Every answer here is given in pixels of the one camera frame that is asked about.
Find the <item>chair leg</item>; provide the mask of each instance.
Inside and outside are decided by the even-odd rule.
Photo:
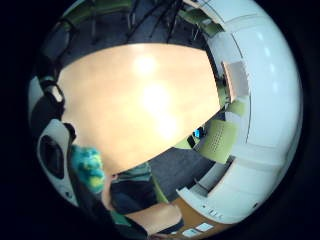
[[[131,30],[131,13],[127,13],[127,23],[128,23],[128,29]]]
[[[195,41],[197,39],[198,33],[199,33],[200,27],[197,27],[197,31],[196,34],[194,35],[193,41]]]

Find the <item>person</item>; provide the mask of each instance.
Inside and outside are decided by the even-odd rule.
[[[177,205],[157,202],[148,162],[110,175],[103,170],[95,148],[74,145],[71,153],[73,169],[93,193],[100,195],[103,206],[140,225],[148,239],[167,239],[168,234],[183,226]]]

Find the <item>office chair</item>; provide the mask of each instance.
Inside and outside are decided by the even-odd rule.
[[[239,117],[242,117],[245,113],[246,106],[243,102],[240,100],[234,100],[232,103],[230,103],[226,109],[226,112],[232,112]]]
[[[225,164],[237,138],[237,126],[231,122],[211,120],[204,143],[197,152],[215,162]]]
[[[218,32],[222,32],[223,28],[219,25],[214,23],[212,20],[207,24],[206,22],[200,22],[199,27],[201,31],[208,35],[209,38],[214,37]]]
[[[197,39],[198,32],[200,30],[200,23],[208,19],[208,16],[201,9],[191,9],[188,11],[179,10],[178,15],[183,20],[193,25],[191,37],[193,37],[193,41],[195,41]]]
[[[62,16],[62,19],[66,19],[74,26],[78,26],[85,20],[92,20],[91,39],[94,43],[96,41],[96,18],[101,15],[106,15],[115,12],[125,12],[127,15],[127,24],[129,30],[131,29],[131,19],[134,18],[134,13],[131,12],[132,1],[131,0],[85,0],[77,5],[70,12],[67,12]]]

